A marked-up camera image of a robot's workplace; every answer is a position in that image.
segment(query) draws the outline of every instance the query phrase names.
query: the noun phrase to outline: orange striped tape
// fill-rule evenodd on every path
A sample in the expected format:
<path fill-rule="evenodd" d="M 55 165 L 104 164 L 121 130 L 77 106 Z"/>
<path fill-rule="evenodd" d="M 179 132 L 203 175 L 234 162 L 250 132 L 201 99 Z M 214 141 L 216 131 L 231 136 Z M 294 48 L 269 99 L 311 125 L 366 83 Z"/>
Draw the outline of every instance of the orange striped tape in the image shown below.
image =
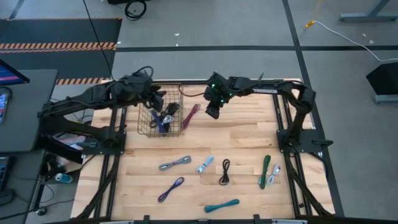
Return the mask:
<path fill-rule="evenodd" d="M 39 53 L 39 52 L 69 52 L 69 51 L 87 51 L 99 50 L 100 48 L 79 48 L 79 49 L 43 49 L 43 50 L 0 50 L 0 54 L 14 53 Z M 103 47 L 103 50 L 116 50 L 116 47 Z"/>
<path fill-rule="evenodd" d="M 48 50 L 48 49 L 81 49 L 99 50 L 114 48 L 114 42 L 75 42 L 75 43 L 8 43 L 0 44 L 0 50 Z"/>
<path fill-rule="evenodd" d="M 6 19 L 8 21 L 24 21 L 24 20 L 85 20 L 88 18 L 17 18 L 17 19 Z M 91 19 L 122 19 L 122 17 L 96 17 Z"/>
<path fill-rule="evenodd" d="M 103 80 L 109 80 L 109 78 L 61 78 L 57 80 L 57 85 L 99 84 Z"/>

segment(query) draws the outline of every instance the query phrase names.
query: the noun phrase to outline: monitor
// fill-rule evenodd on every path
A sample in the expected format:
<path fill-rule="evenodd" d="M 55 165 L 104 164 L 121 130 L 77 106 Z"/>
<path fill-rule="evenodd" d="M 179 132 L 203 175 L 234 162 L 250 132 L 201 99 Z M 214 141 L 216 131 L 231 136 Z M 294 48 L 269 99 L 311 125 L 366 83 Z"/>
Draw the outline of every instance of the monitor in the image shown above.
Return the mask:
<path fill-rule="evenodd" d="M 0 60 L 0 86 L 29 83 L 29 79 Z"/>

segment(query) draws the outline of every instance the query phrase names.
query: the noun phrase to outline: wooden tabletop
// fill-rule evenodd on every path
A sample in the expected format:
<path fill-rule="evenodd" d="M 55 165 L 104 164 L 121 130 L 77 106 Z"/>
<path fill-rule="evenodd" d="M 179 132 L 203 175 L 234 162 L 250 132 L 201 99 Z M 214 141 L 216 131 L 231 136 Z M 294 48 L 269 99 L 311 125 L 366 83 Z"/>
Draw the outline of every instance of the wooden tabletop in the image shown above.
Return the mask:
<path fill-rule="evenodd" d="M 186 94 L 200 93 L 204 89 L 203 85 L 184 86 Z M 254 214 L 260 214 L 261 218 L 294 217 L 284 157 L 279 152 L 275 133 L 278 127 L 272 97 L 255 94 L 235 97 L 221 109 L 218 120 L 205 113 L 208 101 L 203 97 L 184 97 L 183 100 L 184 116 L 196 103 L 201 104 L 201 109 L 179 137 L 148 138 L 138 134 L 139 109 L 128 108 L 126 151 L 120 160 L 112 219 L 142 220 L 144 215 L 150 215 L 151 220 L 250 219 Z M 93 126 L 109 125 L 110 116 L 111 110 L 95 111 Z M 306 117 L 304 128 L 312 128 L 310 116 Z M 214 162 L 204 173 L 197 174 L 196 169 L 210 155 L 215 157 Z M 275 184 L 261 190 L 257 181 L 265 155 L 271 156 L 267 176 L 276 164 L 280 164 L 281 170 Z M 160 164 L 183 156 L 191 156 L 192 162 L 167 171 L 159 170 Z M 301 158 L 308 188 L 329 212 L 334 213 L 323 164 L 308 154 L 302 154 Z M 221 186 L 218 180 L 223 174 L 224 159 L 231 161 L 230 183 Z M 82 170 L 71 217 L 82 212 L 97 191 L 102 161 L 103 156 L 96 156 Z M 171 191 L 163 203 L 158 203 L 158 196 L 179 177 L 184 177 L 185 182 Z M 298 197 L 302 202 L 299 190 Z M 239 205 L 204 212 L 205 205 L 236 198 L 240 200 Z M 108 192 L 104 196 L 102 215 L 107 199 Z"/>

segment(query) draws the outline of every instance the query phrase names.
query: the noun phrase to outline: metal wire basket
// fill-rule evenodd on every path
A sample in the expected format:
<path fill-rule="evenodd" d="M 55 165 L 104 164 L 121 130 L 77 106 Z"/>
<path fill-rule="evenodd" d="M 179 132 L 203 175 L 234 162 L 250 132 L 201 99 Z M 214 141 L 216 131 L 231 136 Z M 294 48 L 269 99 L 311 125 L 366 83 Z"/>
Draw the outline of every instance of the metal wire basket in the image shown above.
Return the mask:
<path fill-rule="evenodd" d="M 169 128 L 166 133 L 161 133 L 159 131 L 159 125 L 154 121 L 154 116 L 151 113 L 153 109 L 147 109 L 144 105 L 139 105 L 137 132 L 139 134 L 145 134 L 150 138 L 179 136 L 183 129 L 183 95 L 179 92 L 178 85 L 164 85 L 162 86 L 161 90 L 167 91 L 166 95 L 163 96 L 163 113 L 159 113 L 156 111 L 156 114 L 158 116 L 161 116 L 162 114 L 164 114 L 169 104 L 178 103 L 179 108 L 172 116 L 174 118 L 174 121 L 169 123 Z"/>

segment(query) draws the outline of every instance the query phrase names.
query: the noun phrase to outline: concrete floor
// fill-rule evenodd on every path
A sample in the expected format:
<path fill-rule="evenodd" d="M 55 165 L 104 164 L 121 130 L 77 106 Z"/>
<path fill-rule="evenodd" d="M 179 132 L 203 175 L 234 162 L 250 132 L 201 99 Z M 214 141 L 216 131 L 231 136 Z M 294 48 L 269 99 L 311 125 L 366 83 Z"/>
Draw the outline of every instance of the concrete floor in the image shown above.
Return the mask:
<path fill-rule="evenodd" d="M 100 0 L 86 0 L 92 17 L 124 17 L 123 10 Z M 344 24 L 340 13 L 365 12 L 377 0 L 324 0 L 315 19 L 349 38 L 373 45 L 398 45 L 398 22 Z M 2 0 L 0 18 L 8 17 L 18 0 Z M 352 45 L 320 26 L 302 27 L 311 18 L 316 0 L 289 0 L 302 46 Z M 293 46 L 280 0 L 152 0 L 136 22 L 123 20 L 118 47 L 217 45 Z M 383 12 L 398 13 L 398 1 Z M 81 0 L 25 0 L 17 18 L 87 17 Z M 398 51 L 375 51 L 380 58 Z M 347 217 L 398 220 L 398 151 L 395 138 L 398 104 L 375 105 L 365 76 L 381 63 L 366 51 L 303 53 L 323 129 L 334 140 L 331 161 Z M 143 65 L 155 68 L 155 79 L 208 78 L 222 75 L 302 78 L 294 51 L 118 52 L 113 75 L 127 75 Z M 81 93 L 88 85 L 56 86 L 54 98 Z M 57 200 L 74 197 L 74 185 L 54 186 Z M 30 214 L 27 223 L 66 220 L 72 203 L 49 209 L 44 217 Z"/>

